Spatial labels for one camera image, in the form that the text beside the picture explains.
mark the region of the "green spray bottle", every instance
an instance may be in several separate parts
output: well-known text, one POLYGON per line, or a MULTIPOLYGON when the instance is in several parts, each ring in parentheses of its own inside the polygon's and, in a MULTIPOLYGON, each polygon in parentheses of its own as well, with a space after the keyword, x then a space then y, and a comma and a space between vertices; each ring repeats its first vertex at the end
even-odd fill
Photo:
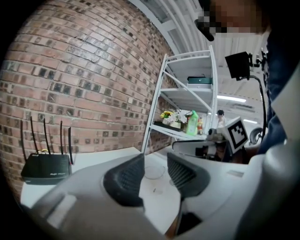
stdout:
POLYGON ((189 117, 187 121, 187 134, 191 136, 197 135, 197 124, 198 124, 199 116, 198 114, 193 110, 192 115, 189 117))

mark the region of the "router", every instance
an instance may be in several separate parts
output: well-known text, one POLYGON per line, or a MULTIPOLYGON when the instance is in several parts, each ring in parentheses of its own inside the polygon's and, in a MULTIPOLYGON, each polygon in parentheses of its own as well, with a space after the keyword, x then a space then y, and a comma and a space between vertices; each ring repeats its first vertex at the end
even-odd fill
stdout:
POLYGON ((69 154, 63 153, 62 147, 62 121, 60 121, 60 149, 61 154, 52 154, 50 151, 47 133, 46 123, 44 119, 44 134, 47 149, 38 150, 36 139, 33 132, 32 117, 30 118, 32 139, 36 149, 35 153, 31 153, 26 158, 24 138, 23 138, 23 121, 21 120, 21 145, 23 156, 25 159, 25 165, 22 169, 21 176, 27 184, 31 185, 56 185, 58 182, 67 178, 71 173, 71 165, 73 165, 72 147, 71 147, 71 128, 68 129, 68 144, 69 154))

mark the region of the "ceiling light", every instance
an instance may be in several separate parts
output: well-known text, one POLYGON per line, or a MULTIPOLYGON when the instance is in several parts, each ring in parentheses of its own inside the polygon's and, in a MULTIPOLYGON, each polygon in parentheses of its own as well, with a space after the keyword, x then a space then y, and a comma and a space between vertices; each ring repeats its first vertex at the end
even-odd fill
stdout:
POLYGON ((244 119, 244 122, 250 122, 250 123, 257 124, 257 122, 255 122, 255 121, 251 121, 251 120, 247 120, 247 119, 244 119))
POLYGON ((223 99, 223 100, 230 100, 230 101, 236 101, 236 102, 240 102, 240 103, 244 103, 246 102, 245 99, 243 98, 237 98, 237 97, 227 97, 227 96, 217 96, 218 99, 223 99))

